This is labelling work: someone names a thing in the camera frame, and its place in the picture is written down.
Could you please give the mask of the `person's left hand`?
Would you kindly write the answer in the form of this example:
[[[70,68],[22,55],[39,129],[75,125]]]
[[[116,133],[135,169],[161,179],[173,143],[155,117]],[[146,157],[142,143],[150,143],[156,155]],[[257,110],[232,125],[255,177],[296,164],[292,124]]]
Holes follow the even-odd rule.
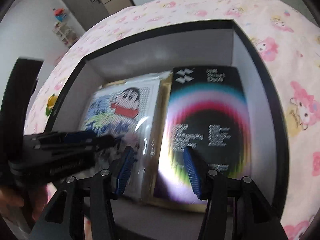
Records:
[[[1,186],[1,216],[24,231],[30,231],[48,203],[47,185],[28,190],[22,195]]]

